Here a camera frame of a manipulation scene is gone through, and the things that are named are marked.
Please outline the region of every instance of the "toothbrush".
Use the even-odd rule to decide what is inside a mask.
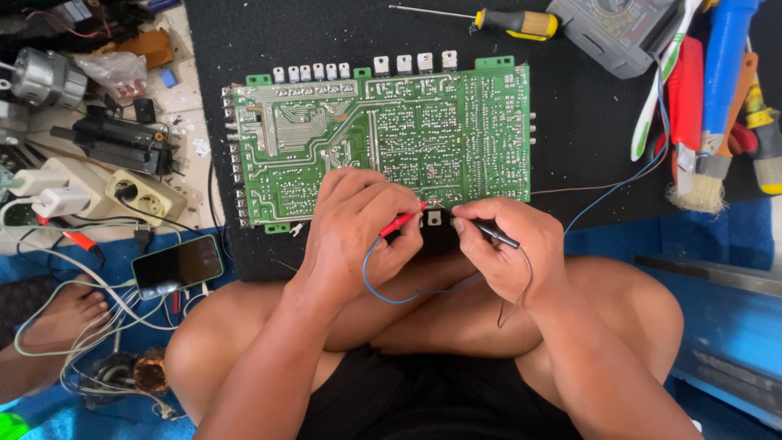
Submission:
[[[701,0],[684,0],[684,17],[682,17],[682,22],[679,24],[679,28],[676,29],[673,40],[671,40],[665,54],[663,54],[662,59],[660,60],[662,62],[663,84],[668,81],[668,77],[671,75],[671,72],[676,65],[676,61],[679,59],[679,49],[681,48],[682,41],[684,40],[684,36],[687,35],[687,29],[690,28],[692,17],[695,15],[695,12],[700,5]],[[655,82],[651,85],[651,91],[646,98],[644,109],[640,112],[638,123],[633,132],[633,143],[630,147],[630,157],[633,159],[633,162],[644,154],[644,149],[646,148],[646,138],[649,134],[649,126],[655,115],[655,108],[657,108],[659,82],[658,75],[655,75]]]

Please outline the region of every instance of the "white charger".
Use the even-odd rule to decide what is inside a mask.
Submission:
[[[47,188],[35,199],[33,211],[43,218],[78,214],[90,205],[90,194],[78,186]]]

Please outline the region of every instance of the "metal motor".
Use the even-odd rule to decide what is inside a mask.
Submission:
[[[0,100],[0,145],[22,145],[27,135],[27,107]]]
[[[24,48],[9,68],[11,92],[33,106],[75,109],[87,91],[87,75],[60,54]]]

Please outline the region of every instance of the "gray multimeter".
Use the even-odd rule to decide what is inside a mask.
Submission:
[[[647,53],[661,53],[684,11],[678,0],[553,0],[546,12],[584,52],[627,79],[649,68]]]

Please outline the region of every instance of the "green circuit board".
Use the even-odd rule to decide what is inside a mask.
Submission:
[[[312,218],[324,175],[380,171],[446,207],[487,197],[529,201],[529,67],[512,56],[474,70],[224,89],[240,224],[288,232]]]

